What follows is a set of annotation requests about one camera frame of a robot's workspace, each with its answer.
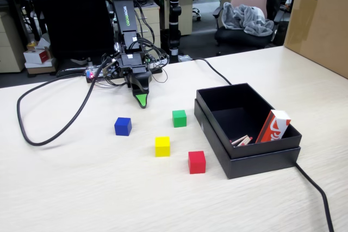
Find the black pole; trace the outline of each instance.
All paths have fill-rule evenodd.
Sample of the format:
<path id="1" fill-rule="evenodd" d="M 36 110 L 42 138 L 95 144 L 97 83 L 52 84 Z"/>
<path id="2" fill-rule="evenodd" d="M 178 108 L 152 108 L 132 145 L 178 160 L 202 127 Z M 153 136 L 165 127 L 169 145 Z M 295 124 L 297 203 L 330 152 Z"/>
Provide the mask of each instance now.
<path id="1" fill-rule="evenodd" d="M 179 62 L 179 45 L 180 36 L 179 31 L 179 15 L 181 15 L 181 7 L 179 0 L 169 0 L 169 50 L 170 50 L 170 63 Z"/>

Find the red and white box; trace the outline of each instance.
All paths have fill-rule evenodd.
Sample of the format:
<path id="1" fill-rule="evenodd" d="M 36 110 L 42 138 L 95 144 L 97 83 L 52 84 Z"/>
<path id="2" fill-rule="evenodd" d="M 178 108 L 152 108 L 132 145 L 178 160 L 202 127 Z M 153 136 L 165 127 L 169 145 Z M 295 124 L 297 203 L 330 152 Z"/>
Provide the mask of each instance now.
<path id="1" fill-rule="evenodd" d="M 290 121 L 285 111 L 271 110 L 255 143 L 280 140 Z"/>
<path id="2" fill-rule="evenodd" d="M 26 61 L 30 64 L 42 64 L 48 60 L 45 50 L 27 50 L 23 53 Z"/>

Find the black chair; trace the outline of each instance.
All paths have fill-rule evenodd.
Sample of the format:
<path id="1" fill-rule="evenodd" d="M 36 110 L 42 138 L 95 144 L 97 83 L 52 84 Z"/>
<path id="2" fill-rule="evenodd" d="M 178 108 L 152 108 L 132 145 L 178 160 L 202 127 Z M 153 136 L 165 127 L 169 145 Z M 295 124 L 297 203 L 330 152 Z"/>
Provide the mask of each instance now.
<path id="1" fill-rule="evenodd" d="M 101 57 L 114 51 L 105 0 L 38 0 L 57 59 Z"/>
<path id="2" fill-rule="evenodd" d="M 275 23 L 274 31 L 276 32 L 277 24 L 282 18 L 284 12 L 279 11 L 281 0 L 267 0 L 266 9 L 268 13 L 268 19 L 273 20 Z M 213 16 L 216 18 L 215 39 L 217 44 L 227 43 L 229 45 L 238 46 L 240 50 L 251 51 L 259 48 L 264 48 L 272 40 L 272 34 L 269 36 L 254 36 L 245 33 L 243 30 L 228 30 L 225 27 L 218 26 L 218 18 L 223 7 L 218 7 L 214 12 Z"/>

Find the black box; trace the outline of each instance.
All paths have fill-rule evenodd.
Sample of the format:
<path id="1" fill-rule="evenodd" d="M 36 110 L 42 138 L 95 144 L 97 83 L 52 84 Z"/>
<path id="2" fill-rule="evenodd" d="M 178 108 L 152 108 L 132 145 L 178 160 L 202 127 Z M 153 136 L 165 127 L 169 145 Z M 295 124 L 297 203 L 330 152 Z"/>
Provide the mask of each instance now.
<path id="1" fill-rule="evenodd" d="M 282 139 L 254 144 L 272 109 L 248 84 L 197 90 L 195 116 L 229 179 L 295 165 L 302 135 L 292 125 Z M 249 145 L 231 145 L 244 135 Z"/>

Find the small red box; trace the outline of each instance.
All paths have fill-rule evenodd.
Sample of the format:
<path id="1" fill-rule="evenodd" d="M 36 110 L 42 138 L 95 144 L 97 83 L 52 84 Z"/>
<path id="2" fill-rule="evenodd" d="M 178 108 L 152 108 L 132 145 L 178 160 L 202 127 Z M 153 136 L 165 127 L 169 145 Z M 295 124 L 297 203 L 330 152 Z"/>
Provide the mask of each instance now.
<path id="1" fill-rule="evenodd" d="M 199 174 L 206 172 L 206 157 L 204 152 L 189 152 L 190 174 Z"/>

